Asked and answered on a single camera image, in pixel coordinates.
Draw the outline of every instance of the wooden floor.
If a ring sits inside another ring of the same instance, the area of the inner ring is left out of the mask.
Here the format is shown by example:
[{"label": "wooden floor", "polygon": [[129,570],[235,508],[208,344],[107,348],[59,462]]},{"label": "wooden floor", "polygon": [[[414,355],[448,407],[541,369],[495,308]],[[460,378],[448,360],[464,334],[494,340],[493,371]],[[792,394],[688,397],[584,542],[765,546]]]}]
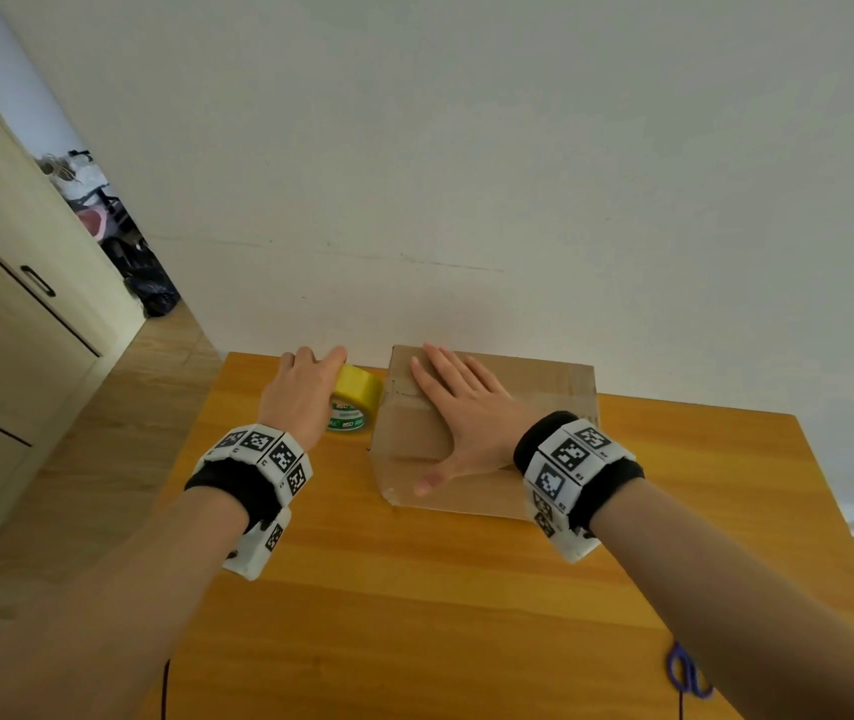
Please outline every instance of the wooden floor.
[{"label": "wooden floor", "polygon": [[144,522],[219,368],[186,306],[146,323],[0,532],[0,631]]}]

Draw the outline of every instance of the black handle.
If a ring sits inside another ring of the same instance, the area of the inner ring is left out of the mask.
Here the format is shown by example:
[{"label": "black handle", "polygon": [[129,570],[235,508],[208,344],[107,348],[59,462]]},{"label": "black handle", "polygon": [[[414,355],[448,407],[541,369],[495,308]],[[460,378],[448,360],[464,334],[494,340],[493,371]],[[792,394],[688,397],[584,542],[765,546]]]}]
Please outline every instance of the black handle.
[{"label": "black handle", "polygon": [[44,293],[48,295],[48,297],[57,297],[57,291],[55,289],[50,288],[50,286],[47,284],[47,281],[44,280],[44,278],[40,277],[37,274],[36,270],[33,269],[33,267],[31,267],[30,265],[20,265],[20,269],[28,276],[33,278],[33,281],[40,286],[41,290],[43,290]]}]

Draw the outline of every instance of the wooden table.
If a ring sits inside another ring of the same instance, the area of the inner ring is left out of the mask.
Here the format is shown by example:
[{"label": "wooden table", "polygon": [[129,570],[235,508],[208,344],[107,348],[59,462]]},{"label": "wooden table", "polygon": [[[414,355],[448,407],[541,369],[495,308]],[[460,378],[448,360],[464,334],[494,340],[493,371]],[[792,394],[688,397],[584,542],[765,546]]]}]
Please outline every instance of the wooden table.
[{"label": "wooden table", "polygon": [[[229,355],[158,504],[256,419],[276,367]],[[794,417],[600,399],[651,481],[854,623],[854,542]],[[368,444],[325,435],[261,579],[217,576],[173,656],[170,720],[676,716],[671,634],[603,548],[567,565],[529,523],[392,508]],[[736,714],[715,694],[685,716]]]}]

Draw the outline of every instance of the cardboard box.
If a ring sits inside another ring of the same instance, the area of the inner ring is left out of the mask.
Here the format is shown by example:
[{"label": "cardboard box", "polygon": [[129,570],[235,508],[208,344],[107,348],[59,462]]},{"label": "cardboard box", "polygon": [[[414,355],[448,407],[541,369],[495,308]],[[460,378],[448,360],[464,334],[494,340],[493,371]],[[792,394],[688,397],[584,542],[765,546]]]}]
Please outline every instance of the cardboard box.
[{"label": "cardboard box", "polygon": [[[484,364],[514,398],[545,411],[567,410],[599,425],[592,366],[457,353],[461,358],[473,356]],[[405,345],[393,347],[370,447],[381,494],[395,506],[528,520],[521,475],[513,465],[457,478],[423,498],[414,496],[413,486],[431,465],[450,455],[454,440],[443,417],[413,380],[411,356],[420,359],[439,378],[424,350]]]}]

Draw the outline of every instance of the finger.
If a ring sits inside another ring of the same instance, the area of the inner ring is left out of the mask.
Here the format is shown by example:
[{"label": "finger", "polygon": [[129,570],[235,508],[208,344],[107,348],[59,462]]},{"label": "finger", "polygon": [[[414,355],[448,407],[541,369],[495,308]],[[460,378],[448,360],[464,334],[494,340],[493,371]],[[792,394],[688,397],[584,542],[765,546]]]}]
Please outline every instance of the finger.
[{"label": "finger", "polygon": [[301,364],[303,365],[305,363],[307,365],[316,363],[316,357],[313,356],[313,349],[310,348],[308,345],[302,345],[297,350],[296,358],[293,359],[294,366],[300,366]]},{"label": "finger", "polygon": [[331,385],[337,381],[337,375],[340,373],[340,367],[347,363],[347,349],[342,345],[335,345],[330,349],[330,353],[323,357],[320,362],[320,369],[324,375],[330,379]]},{"label": "finger", "polygon": [[289,351],[285,352],[283,356],[280,357],[280,371],[279,374],[285,374],[289,372],[293,367],[293,354]]},{"label": "finger", "polygon": [[439,409],[443,414],[447,406],[454,401],[453,395],[447,391],[443,384],[427,373],[423,364],[420,363],[420,359],[416,356],[410,359],[410,371],[413,373],[414,380],[420,385],[420,388],[424,390],[424,394],[427,395],[427,399],[430,399],[433,402],[433,406]]},{"label": "finger", "polygon": [[437,370],[443,380],[447,384],[447,388],[454,397],[462,397],[468,394],[472,389],[467,386],[467,382],[463,380],[463,376],[457,371],[457,367],[448,359],[443,352],[434,345],[424,343],[424,350],[430,357],[433,367]]},{"label": "finger", "polygon": [[463,377],[463,380],[467,383],[471,389],[475,392],[486,392],[487,387],[481,384],[481,380],[477,378],[477,375],[474,374],[467,368],[467,364],[460,361],[460,357],[454,351],[451,351],[444,346],[440,347],[440,353],[447,357],[447,359],[454,365],[458,372],[460,372],[460,376]]},{"label": "finger", "polygon": [[417,497],[428,496],[438,487],[449,483],[455,477],[465,474],[459,467],[458,460],[451,455],[443,462],[435,464],[433,468],[413,487],[413,494]]},{"label": "finger", "polygon": [[494,376],[491,371],[488,371],[487,367],[480,363],[473,356],[467,356],[466,363],[470,371],[477,375],[477,378],[481,380],[481,383],[483,384],[483,386],[486,387],[489,392],[492,392],[493,394],[498,393],[506,395],[507,397],[510,396],[510,394],[504,388],[504,385],[500,383],[500,380],[496,376]]}]

